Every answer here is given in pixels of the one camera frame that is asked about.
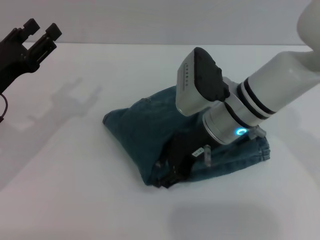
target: white table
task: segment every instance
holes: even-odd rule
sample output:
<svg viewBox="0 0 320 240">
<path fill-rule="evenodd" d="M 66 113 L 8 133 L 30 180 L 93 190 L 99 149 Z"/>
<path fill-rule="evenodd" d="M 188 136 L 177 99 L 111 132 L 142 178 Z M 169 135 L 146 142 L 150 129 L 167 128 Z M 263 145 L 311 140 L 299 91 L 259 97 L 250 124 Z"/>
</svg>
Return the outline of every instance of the white table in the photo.
<svg viewBox="0 0 320 240">
<path fill-rule="evenodd" d="M 0 124 L 0 239 L 320 239 L 319 87 L 262 125 L 269 161 L 169 190 L 144 186 L 105 130 L 106 113 L 175 85 L 193 47 L 59 44 L 17 79 Z M 203 47 L 237 82 L 278 52 L 307 50 Z"/>
</svg>

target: blue denim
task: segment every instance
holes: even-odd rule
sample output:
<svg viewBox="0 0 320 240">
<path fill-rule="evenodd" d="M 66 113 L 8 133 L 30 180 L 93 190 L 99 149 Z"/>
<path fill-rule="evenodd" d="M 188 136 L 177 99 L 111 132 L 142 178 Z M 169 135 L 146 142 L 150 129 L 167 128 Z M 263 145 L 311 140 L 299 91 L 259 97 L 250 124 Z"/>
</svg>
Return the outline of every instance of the blue denim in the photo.
<svg viewBox="0 0 320 240">
<path fill-rule="evenodd" d="M 103 124 L 117 138 L 134 163 L 142 180 L 151 185 L 163 177 L 169 167 L 155 167 L 163 145 L 174 132 L 188 132 L 202 122 L 204 112 L 186 117 L 176 108 L 176 87 L 162 90 L 143 98 L 132 107 L 111 111 L 103 118 Z M 233 142 L 211 152 L 212 166 L 196 162 L 188 182 L 201 181 L 245 169 L 270 158 L 267 139 L 256 138 L 241 144 Z"/>
</svg>

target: black cable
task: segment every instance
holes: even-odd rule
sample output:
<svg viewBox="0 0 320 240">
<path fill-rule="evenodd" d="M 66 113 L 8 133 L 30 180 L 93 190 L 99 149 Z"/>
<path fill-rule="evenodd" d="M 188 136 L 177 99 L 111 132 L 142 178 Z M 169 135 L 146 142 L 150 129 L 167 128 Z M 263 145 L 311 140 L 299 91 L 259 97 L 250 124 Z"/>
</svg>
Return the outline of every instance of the black cable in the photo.
<svg viewBox="0 0 320 240">
<path fill-rule="evenodd" d="M 7 110 L 8 110 L 8 100 L 7 100 L 7 98 L 1 93 L 0 94 L 0 96 L 1 97 L 3 97 L 3 99 L 4 99 L 4 102 L 5 102 L 5 109 L 4 109 L 4 112 L 3 112 L 3 114 L 0 116 L 0 123 L 4 120 L 4 117 L 5 117 L 5 115 L 6 115 L 6 113 L 7 113 Z"/>
</svg>

